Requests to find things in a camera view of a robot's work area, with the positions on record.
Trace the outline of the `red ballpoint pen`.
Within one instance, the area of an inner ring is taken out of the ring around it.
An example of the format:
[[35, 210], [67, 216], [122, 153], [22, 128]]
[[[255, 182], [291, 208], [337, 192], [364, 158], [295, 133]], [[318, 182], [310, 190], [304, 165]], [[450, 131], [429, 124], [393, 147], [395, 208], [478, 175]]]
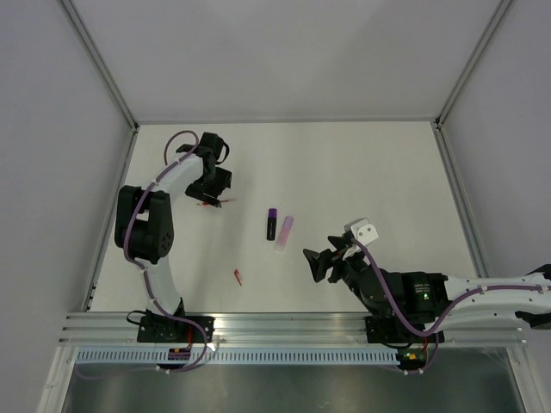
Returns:
[[235, 198], [229, 198], [229, 199], [217, 200], [217, 201], [212, 201], [212, 202], [211, 201], [200, 201], [200, 202], [196, 203], [196, 205], [199, 206], [199, 207], [221, 207], [223, 204], [233, 202], [235, 200], [236, 200]]

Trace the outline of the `pink marker pen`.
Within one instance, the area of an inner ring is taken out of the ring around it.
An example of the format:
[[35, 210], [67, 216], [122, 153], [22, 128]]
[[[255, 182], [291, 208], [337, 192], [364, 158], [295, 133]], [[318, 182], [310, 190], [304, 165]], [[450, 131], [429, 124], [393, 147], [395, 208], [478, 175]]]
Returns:
[[275, 250], [276, 251], [284, 251], [288, 237], [290, 235], [290, 232], [292, 230], [294, 223], [294, 217], [293, 216], [287, 216], [282, 224], [282, 228], [279, 232], [279, 235], [275, 241]]

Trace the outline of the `black purple highlighter pen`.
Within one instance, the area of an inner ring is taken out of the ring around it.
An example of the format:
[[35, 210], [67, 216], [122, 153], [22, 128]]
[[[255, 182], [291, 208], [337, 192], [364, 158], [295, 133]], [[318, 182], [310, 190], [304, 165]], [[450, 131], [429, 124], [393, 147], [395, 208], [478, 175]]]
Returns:
[[266, 231], [266, 239], [268, 241], [274, 241], [276, 239], [276, 227], [277, 227], [277, 218], [268, 217], [267, 231]]

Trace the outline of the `red pen cap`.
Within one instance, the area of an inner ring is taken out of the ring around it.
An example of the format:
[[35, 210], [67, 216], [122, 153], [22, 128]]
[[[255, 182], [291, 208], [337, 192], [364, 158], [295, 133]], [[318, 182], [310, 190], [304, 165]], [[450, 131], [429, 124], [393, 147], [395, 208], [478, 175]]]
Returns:
[[241, 277], [241, 275], [240, 275], [240, 272], [239, 272], [237, 269], [234, 270], [234, 277], [235, 277], [237, 283], [238, 283], [240, 286], [243, 286], [242, 277]]

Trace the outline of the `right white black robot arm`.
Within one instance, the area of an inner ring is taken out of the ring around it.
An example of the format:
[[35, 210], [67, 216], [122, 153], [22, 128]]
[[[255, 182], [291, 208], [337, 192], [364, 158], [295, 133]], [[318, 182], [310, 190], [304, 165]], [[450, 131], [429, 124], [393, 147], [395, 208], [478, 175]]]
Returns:
[[499, 322], [550, 327], [550, 267], [519, 277], [462, 278], [441, 273], [389, 272], [350, 233], [332, 247], [304, 250], [315, 282], [343, 282], [371, 318], [401, 341], [435, 336], [452, 326]]

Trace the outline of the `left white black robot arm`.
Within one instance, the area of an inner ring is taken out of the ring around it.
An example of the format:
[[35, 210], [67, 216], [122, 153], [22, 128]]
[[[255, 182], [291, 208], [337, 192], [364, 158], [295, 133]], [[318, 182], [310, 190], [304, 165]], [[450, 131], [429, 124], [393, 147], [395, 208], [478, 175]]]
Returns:
[[230, 154], [229, 144], [216, 133], [164, 152], [164, 167], [144, 186], [123, 186], [118, 193], [115, 244], [127, 262], [141, 273], [148, 299], [147, 310], [159, 315], [157, 332], [167, 342], [179, 342], [187, 332], [183, 299], [171, 273], [169, 253], [175, 241], [172, 203], [185, 195], [201, 204], [222, 207], [220, 196], [232, 185], [232, 172], [220, 166]]

